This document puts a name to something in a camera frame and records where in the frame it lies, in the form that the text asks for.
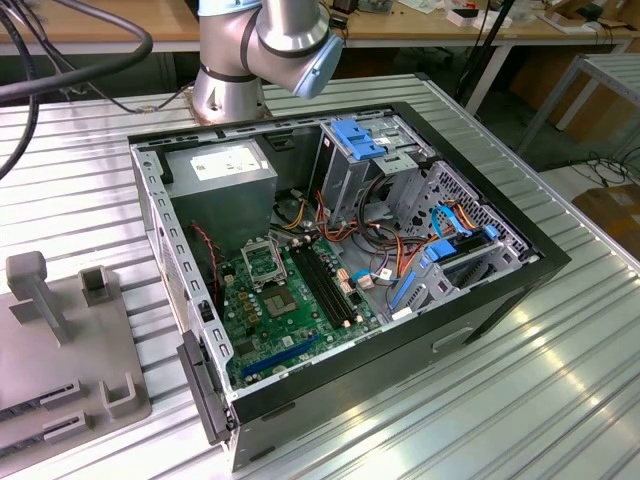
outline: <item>green motherboard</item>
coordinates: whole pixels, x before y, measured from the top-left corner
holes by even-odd
[[[270,283],[260,291],[253,289],[243,257],[222,264],[222,271],[227,273],[224,326],[235,351],[228,364],[228,373],[235,388],[280,373],[380,326],[359,287],[353,287],[348,294],[339,290],[344,282],[336,271],[343,266],[326,240],[320,239],[308,248],[329,271],[323,278],[331,279],[340,291],[339,300],[346,302],[355,320],[338,325],[335,315],[331,317],[332,312],[323,310],[322,302],[316,300],[294,261],[294,252],[288,247],[278,249],[287,273],[286,283]],[[269,261],[265,258],[249,260],[252,265],[258,260],[266,267],[260,273],[273,268],[267,265]]]

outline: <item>blue plastic latch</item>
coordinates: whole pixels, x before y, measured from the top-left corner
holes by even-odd
[[[352,119],[331,122],[336,135],[349,148],[356,160],[368,160],[385,155],[387,151],[376,145],[368,132]]]
[[[495,240],[500,236],[498,230],[493,225],[486,225],[484,227],[484,233],[487,234],[487,237],[489,237],[490,240]]]
[[[396,296],[393,297],[393,300],[391,300],[391,308],[392,309],[394,309],[394,308],[396,308],[398,306],[398,303],[400,303],[400,300],[402,299],[404,294],[407,293],[407,290],[409,290],[409,287],[411,286],[411,284],[413,283],[413,281],[415,279],[416,279],[415,272],[411,272],[409,274],[409,276],[407,277],[407,279],[404,281],[404,284],[402,285],[402,287],[400,288],[398,293],[396,293]]]
[[[425,249],[425,253],[429,256],[431,261],[435,262],[442,257],[456,253],[456,249],[449,243],[449,240],[438,240],[437,242],[429,245]]]

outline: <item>table leg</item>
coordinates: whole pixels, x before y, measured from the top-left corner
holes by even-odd
[[[498,72],[504,65],[509,52],[511,51],[512,45],[502,45],[496,48],[496,51],[493,52],[491,56],[491,60],[489,61],[487,68],[484,69],[482,77],[480,77],[480,81],[476,85],[476,88],[473,90],[467,105],[464,107],[467,112],[471,115],[475,115],[484,100],[484,97],[487,95],[489,88],[493,84],[493,81],[496,79]]]
[[[522,135],[522,140],[520,140],[520,144],[515,150],[519,156],[522,156],[527,150],[529,144],[533,141],[540,128],[544,125],[544,122],[547,120],[549,115],[551,115],[551,112],[556,107],[564,93],[578,76],[581,62],[582,56],[580,55],[573,59],[567,71],[553,90],[551,90],[551,93],[538,110],[538,113],[536,113],[533,120],[529,122],[529,126],[525,130],[524,135]]]
[[[619,43],[618,45],[613,47],[613,50],[611,50],[611,53],[612,54],[624,53],[624,51],[627,49],[627,47],[630,44],[631,44],[630,41]],[[556,128],[558,130],[563,131],[565,128],[567,128],[567,126],[571,123],[571,120],[573,120],[573,117],[576,116],[576,113],[578,113],[578,111],[587,102],[587,100],[589,100],[589,97],[591,96],[591,94],[595,92],[596,87],[598,86],[598,83],[599,82],[597,80],[589,80],[589,83],[587,83],[587,85],[582,89],[580,94],[576,97],[576,99],[573,101],[571,106],[567,109],[565,114],[562,116],[562,118],[556,125]]]

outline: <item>yellow wire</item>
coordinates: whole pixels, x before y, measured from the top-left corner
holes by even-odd
[[[304,207],[306,203],[307,202],[305,202],[304,200],[300,202],[300,210],[298,210],[298,216],[292,223],[290,223],[289,225],[285,225],[283,228],[285,228],[286,230],[293,230],[298,225],[300,225],[300,222],[302,221],[302,217],[304,216]]]

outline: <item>ram slot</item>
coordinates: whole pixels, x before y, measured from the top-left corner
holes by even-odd
[[[355,313],[311,247],[295,249],[289,253],[331,326],[338,329],[343,326],[345,320],[353,320]]]

